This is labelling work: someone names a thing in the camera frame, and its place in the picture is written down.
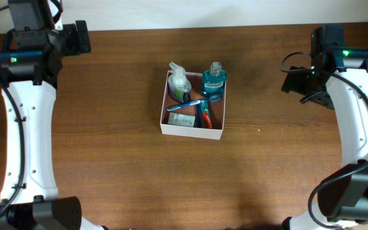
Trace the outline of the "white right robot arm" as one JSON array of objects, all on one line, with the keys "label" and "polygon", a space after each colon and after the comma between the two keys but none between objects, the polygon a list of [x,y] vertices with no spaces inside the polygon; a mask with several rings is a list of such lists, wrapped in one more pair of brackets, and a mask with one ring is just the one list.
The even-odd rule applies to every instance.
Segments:
[{"label": "white right robot arm", "polygon": [[342,26],[324,25],[311,35],[310,68],[292,66],[282,85],[336,113],[341,168],[317,185],[307,210],[281,227],[351,229],[368,224],[368,50],[347,47]]}]

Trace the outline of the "blue razor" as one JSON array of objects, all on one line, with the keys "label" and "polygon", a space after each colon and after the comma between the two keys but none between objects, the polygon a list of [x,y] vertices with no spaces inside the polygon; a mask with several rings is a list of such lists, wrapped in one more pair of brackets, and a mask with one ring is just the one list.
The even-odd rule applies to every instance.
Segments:
[{"label": "blue razor", "polygon": [[202,119],[202,111],[199,104],[196,105],[196,111],[197,111],[197,127],[202,128],[203,127],[203,119]]}]

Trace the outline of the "white cardboard box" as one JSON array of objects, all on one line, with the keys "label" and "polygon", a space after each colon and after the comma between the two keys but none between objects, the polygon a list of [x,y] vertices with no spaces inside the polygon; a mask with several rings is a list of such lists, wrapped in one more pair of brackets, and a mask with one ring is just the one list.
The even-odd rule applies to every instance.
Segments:
[{"label": "white cardboard box", "polygon": [[200,128],[198,126],[197,122],[199,121],[199,119],[197,116],[197,109],[195,106],[185,107],[182,109],[178,109],[177,111],[174,111],[174,113],[177,114],[194,116],[195,124],[193,127],[169,125],[168,120],[170,112],[167,111],[167,108],[173,105],[178,105],[178,102],[175,101],[169,94],[169,86],[167,80],[172,73],[173,72],[171,70],[168,70],[167,76],[165,77],[164,98],[159,122],[162,133],[165,135],[178,135],[184,137],[220,140],[222,133],[224,131],[224,124],[225,124],[227,86],[225,86],[224,88],[224,94],[222,95],[221,100],[208,103],[211,120],[213,124],[212,129],[207,128],[203,115],[201,115],[202,127]]}]

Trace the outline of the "green white toothpaste tube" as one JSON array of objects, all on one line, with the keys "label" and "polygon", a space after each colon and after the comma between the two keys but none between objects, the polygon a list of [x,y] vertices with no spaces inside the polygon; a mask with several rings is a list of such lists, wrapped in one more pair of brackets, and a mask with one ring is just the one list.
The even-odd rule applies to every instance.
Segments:
[{"label": "green white toothpaste tube", "polygon": [[206,123],[206,127],[209,129],[213,129],[213,121],[210,116],[210,110],[208,107],[208,103],[207,102],[201,103],[200,108],[201,108],[201,112],[202,112],[202,115]]}]

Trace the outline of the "teal mouthwash bottle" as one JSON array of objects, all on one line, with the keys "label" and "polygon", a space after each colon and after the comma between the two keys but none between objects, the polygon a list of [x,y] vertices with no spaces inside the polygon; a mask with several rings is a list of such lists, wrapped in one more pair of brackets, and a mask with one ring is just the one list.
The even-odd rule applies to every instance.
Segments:
[{"label": "teal mouthwash bottle", "polygon": [[212,96],[222,96],[227,80],[227,73],[222,69],[219,62],[213,62],[210,69],[203,72],[201,95],[210,98]]}]

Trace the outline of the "blue white toothbrush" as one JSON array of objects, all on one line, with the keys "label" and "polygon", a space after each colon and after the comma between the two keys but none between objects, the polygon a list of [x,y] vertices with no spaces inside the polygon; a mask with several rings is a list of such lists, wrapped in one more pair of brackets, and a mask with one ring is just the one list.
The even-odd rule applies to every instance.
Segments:
[{"label": "blue white toothbrush", "polygon": [[182,109],[182,108],[185,108],[185,107],[199,105],[203,102],[216,102],[216,101],[221,100],[221,98],[222,98],[221,96],[214,95],[214,96],[211,96],[210,98],[205,98],[205,99],[200,99],[200,100],[193,100],[189,103],[184,103],[184,104],[168,107],[167,111],[171,112],[171,111],[175,111],[175,110]]}]

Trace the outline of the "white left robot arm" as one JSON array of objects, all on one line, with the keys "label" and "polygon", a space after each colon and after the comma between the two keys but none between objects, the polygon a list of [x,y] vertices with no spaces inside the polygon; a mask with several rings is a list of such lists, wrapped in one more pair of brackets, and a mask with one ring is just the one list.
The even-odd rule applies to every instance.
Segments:
[{"label": "white left robot arm", "polygon": [[85,21],[61,21],[61,1],[11,0],[0,52],[7,159],[0,229],[96,229],[77,197],[60,198],[52,165],[52,113],[62,60],[91,51]]}]

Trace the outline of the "purple hand soap pump bottle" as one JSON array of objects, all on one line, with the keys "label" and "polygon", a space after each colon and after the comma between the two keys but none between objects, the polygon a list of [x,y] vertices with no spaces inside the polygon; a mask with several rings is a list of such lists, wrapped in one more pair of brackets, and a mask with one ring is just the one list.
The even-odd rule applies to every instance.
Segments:
[{"label": "purple hand soap pump bottle", "polygon": [[188,103],[192,85],[186,77],[185,69],[174,62],[170,62],[169,66],[172,70],[167,80],[170,96],[181,104]]}]

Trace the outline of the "green white soap box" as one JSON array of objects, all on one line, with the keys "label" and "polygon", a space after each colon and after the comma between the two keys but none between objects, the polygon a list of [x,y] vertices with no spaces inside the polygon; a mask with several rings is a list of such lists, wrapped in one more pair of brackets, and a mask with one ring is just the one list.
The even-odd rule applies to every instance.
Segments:
[{"label": "green white soap box", "polygon": [[195,121],[196,121],[195,116],[171,112],[167,124],[179,127],[194,127]]}]

